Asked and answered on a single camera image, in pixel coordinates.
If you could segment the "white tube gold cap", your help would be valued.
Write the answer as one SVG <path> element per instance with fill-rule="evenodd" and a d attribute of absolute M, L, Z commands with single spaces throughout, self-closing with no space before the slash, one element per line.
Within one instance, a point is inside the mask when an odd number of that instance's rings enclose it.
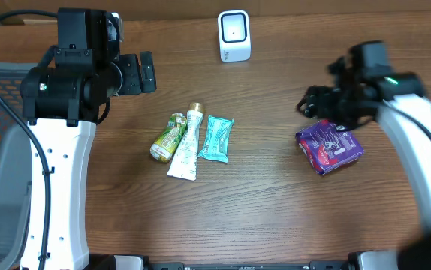
<path fill-rule="evenodd" d="M 170 177 L 195 181 L 197 178 L 197 155 L 200 139 L 200 126 L 204 117 L 201 103 L 190 103 L 187 112 L 187 131 L 173 156 L 167 175 Z"/>

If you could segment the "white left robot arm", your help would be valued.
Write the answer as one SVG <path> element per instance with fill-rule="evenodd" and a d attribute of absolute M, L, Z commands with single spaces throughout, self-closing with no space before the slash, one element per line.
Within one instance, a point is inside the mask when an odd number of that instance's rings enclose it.
<path fill-rule="evenodd" d="M 110 99 L 156 90 L 152 53 L 121 54 L 122 20 L 105 10 L 62 8 L 58 43 L 23 79 L 32 180 L 22 269 L 86 269 L 87 171 Z"/>

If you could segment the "red floral pantyliner pack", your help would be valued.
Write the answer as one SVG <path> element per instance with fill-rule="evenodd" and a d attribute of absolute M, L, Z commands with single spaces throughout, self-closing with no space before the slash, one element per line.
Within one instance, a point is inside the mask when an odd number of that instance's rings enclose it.
<path fill-rule="evenodd" d="M 326 175 L 357 161 L 364 150 L 354 135 L 340 129 L 328 120 L 300 130 L 295 135 L 297 145 L 319 175 Z"/>

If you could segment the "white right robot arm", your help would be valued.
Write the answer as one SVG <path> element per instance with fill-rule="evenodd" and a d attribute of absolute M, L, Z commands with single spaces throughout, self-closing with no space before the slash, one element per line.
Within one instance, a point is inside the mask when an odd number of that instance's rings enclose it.
<path fill-rule="evenodd" d="M 350 253 L 342 269 L 431 269 L 431 100 L 422 80 L 394 71 L 381 41 L 353 46 L 327 69 L 334 84 L 308 87 L 297 111 L 341 131 L 376 122 L 396 149 L 423 226 L 423 236 L 399 250 Z"/>

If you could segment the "green wet wipes pack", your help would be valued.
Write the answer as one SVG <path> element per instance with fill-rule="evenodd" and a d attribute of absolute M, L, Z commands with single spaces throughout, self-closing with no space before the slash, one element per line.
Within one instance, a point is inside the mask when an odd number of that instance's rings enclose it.
<path fill-rule="evenodd" d="M 228 141 L 233 125 L 233 119 L 228 120 L 210 115 L 208 117 L 206 139 L 198 157 L 227 164 Z"/>

